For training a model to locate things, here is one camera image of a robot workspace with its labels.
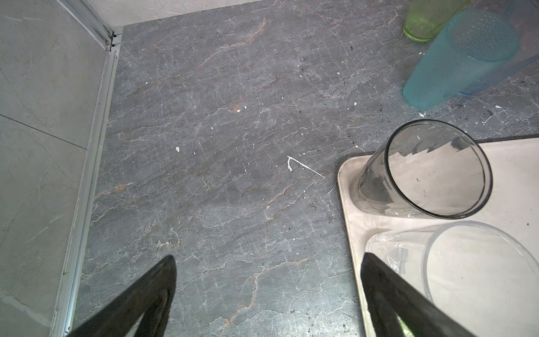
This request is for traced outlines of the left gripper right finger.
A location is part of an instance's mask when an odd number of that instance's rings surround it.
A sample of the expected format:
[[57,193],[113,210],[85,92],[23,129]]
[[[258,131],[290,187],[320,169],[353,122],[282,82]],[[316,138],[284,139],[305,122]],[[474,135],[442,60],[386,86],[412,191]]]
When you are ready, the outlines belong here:
[[372,253],[364,254],[361,281],[377,336],[403,336],[397,317],[414,336],[473,335]]

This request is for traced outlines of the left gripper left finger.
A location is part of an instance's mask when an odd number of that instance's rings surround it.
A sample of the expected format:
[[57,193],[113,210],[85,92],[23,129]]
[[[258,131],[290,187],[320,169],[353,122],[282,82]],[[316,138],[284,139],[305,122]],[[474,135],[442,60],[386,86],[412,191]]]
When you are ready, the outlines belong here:
[[175,258],[167,255],[70,336],[163,336],[175,295]]

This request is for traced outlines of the clear tumbler glass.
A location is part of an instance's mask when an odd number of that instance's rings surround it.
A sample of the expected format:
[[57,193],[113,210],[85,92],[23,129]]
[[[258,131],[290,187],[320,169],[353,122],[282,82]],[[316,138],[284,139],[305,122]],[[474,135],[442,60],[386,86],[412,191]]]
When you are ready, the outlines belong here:
[[538,262],[494,226],[461,221],[387,231],[365,250],[476,336],[538,335]]

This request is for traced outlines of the dark grey tumbler glass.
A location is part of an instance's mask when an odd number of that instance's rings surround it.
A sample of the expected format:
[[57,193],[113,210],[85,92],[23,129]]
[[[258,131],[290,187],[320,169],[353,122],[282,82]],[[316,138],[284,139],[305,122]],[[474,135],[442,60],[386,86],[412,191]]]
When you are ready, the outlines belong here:
[[350,184],[365,213],[458,220],[484,208],[494,175],[484,150],[463,130],[433,119],[400,126]]

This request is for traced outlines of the beige plastic tray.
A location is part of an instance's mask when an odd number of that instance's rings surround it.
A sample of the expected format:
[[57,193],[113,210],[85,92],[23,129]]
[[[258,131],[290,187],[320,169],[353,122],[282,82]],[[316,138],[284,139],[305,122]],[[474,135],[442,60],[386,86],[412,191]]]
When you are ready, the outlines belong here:
[[485,223],[504,231],[528,249],[538,262],[538,140],[484,143],[482,149],[494,175],[491,198],[479,213],[457,221],[395,218],[360,211],[353,205],[349,189],[368,157],[344,161],[338,171],[338,187],[355,275],[360,275],[363,257],[367,253],[366,243],[374,235],[461,221]]

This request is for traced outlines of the tall green tumbler glass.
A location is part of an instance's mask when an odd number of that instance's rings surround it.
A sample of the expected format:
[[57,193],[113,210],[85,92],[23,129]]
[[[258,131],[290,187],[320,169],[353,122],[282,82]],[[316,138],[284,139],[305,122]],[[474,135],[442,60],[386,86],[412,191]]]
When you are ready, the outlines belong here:
[[414,337],[414,334],[411,332],[410,328],[405,324],[401,317],[397,317],[398,322],[400,323],[401,329],[403,331],[404,337]]

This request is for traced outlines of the teal textured cup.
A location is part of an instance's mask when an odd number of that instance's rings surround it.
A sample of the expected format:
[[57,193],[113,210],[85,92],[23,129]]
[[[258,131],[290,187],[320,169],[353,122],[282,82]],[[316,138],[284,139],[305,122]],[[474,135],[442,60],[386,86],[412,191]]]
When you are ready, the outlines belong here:
[[455,15],[415,67],[403,89],[413,108],[430,110],[510,60],[520,35],[501,16],[478,9]]

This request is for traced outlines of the small green glass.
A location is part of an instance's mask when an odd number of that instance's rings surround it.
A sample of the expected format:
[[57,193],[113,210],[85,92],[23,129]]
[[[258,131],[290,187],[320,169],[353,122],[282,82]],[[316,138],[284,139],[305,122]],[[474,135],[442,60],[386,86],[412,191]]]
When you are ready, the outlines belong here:
[[413,0],[403,32],[414,42],[429,42],[469,3],[468,0]]

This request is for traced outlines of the blue tumbler glass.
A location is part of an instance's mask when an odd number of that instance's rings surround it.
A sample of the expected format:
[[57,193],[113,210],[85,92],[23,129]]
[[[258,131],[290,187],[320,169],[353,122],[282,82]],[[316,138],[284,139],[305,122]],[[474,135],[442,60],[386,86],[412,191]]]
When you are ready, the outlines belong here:
[[501,17],[519,34],[518,51],[510,60],[458,92],[457,95],[462,97],[476,95],[538,60],[538,1],[509,1],[502,9]]

